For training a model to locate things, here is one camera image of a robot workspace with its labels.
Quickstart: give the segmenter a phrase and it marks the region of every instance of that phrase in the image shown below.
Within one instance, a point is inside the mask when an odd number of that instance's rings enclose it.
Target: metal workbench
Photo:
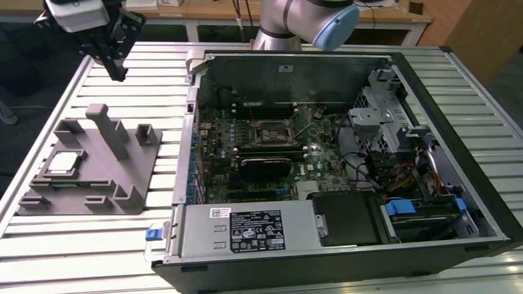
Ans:
[[[245,44],[137,43],[127,80],[111,81],[85,58],[49,121],[0,201],[0,293],[176,293],[144,260],[144,230],[168,219],[192,49],[243,50]],[[470,148],[518,220],[523,223],[523,132],[452,53],[439,48],[350,46],[340,50],[400,51]],[[125,127],[149,123],[163,130],[161,147],[137,216],[13,216],[28,182],[45,160],[63,118],[83,118],[91,103],[105,103]],[[419,121],[420,111],[414,106]],[[91,124],[80,120],[85,127]],[[164,243],[155,244],[161,249]],[[523,251],[479,258],[432,276],[326,284],[248,293],[522,293]]]

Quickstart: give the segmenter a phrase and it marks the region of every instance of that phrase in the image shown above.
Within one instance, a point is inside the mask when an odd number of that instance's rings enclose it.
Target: metal bracket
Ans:
[[[204,50],[191,50],[187,52],[185,58],[185,68],[188,74],[195,74],[203,68],[205,68],[205,51]]]

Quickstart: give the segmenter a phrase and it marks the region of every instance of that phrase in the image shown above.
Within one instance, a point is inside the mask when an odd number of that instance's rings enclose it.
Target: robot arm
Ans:
[[[257,50],[300,50],[304,39],[322,50],[342,46],[358,25],[354,0],[264,0]]]
[[[123,61],[141,33],[145,18],[121,7],[121,0],[44,0],[39,28],[64,37],[83,55],[101,64],[112,80],[125,79]]]
[[[123,61],[145,24],[145,17],[125,11],[121,1],[44,0],[45,10],[35,22],[64,36],[116,81],[125,79]],[[264,0],[261,10],[257,50],[300,50],[300,39],[334,50],[351,35],[360,15],[354,0]]]

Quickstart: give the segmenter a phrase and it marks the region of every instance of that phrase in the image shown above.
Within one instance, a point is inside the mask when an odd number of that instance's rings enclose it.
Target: warning label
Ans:
[[[229,216],[233,253],[286,249],[280,210],[231,213]]]

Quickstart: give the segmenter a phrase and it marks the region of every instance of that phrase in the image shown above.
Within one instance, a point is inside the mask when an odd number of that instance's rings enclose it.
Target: wooden table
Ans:
[[[241,2],[241,17],[248,25],[245,1]],[[400,0],[399,7],[366,10],[360,13],[358,29],[396,29],[407,31],[403,45],[415,46],[431,23],[432,17],[424,13],[408,13],[408,0]],[[249,0],[255,25],[260,19],[260,0]],[[0,1],[0,21],[33,21],[41,12],[41,0],[4,0]],[[199,42],[197,26],[236,25],[235,10],[231,0],[184,0],[180,7],[159,6],[156,10],[140,11],[148,17],[152,25],[184,25],[189,42]]]

